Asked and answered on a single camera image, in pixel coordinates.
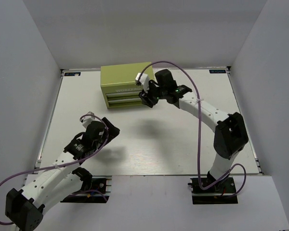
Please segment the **green metal drawer chest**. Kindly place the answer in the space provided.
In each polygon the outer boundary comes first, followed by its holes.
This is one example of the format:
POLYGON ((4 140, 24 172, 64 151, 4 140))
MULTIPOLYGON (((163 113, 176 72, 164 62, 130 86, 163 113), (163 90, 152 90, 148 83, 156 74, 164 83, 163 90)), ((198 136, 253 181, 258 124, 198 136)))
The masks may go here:
POLYGON ((135 78, 150 62, 101 66, 100 86, 108 109, 142 105, 135 78))

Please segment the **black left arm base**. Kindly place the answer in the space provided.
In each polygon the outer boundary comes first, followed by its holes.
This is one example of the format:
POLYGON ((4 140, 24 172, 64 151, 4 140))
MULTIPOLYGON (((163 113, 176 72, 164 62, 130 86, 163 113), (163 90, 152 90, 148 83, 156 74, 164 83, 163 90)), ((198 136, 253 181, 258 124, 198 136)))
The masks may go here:
POLYGON ((91 184, 83 186, 79 191, 72 193, 61 203, 75 204, 105 204, 111 194, 112 177, 93 177, 91 184))

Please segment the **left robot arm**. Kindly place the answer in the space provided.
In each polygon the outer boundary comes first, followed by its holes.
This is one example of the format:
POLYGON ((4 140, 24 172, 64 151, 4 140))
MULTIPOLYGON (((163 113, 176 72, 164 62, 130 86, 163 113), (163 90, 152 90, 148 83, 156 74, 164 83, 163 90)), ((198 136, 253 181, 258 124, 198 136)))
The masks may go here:
POLYGON ((91 155, 111 142, 120 133, 106 117, 98 119, 86 114, 80 122, 85 127, 31 183, 6 196, 5 215, 22 231, 33 231, 46 212, 74 193, 93 191, 92 174, 81 167, 91 155))

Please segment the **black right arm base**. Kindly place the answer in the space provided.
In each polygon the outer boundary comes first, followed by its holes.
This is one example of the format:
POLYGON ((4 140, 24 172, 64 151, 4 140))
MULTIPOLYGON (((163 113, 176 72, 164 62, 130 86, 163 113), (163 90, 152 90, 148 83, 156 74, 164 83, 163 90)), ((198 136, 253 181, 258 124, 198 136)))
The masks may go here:
POLYGON ((236 186, 234 179, 228 177, 218 186, 212 186, 207 190, 202 190, 198 183, 198 178, 191 178, 187 184, 191 189, 192 203, 194 205, 225 205, 238 204, 236 186))

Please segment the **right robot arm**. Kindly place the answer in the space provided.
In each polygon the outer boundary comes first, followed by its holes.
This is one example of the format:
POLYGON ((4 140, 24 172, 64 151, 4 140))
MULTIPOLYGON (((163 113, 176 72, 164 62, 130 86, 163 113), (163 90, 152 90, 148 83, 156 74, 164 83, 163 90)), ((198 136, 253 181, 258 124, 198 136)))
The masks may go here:
POLYGON ((224 179, 229 176, 235 158, 249 141, 243 116, 238 112, 221 111, 200 99, 186 85, 177 85, 168 69, 156 72, 155 77, 156 80, 151 80, 147 74, 138 73, 135 78, 136 84, 143 88, 139 93, 142 104, 152 108, 159 100, 166 100, 213 131, 216 156, 207 181, 200 187, 219 192, 225 187, 224 179))

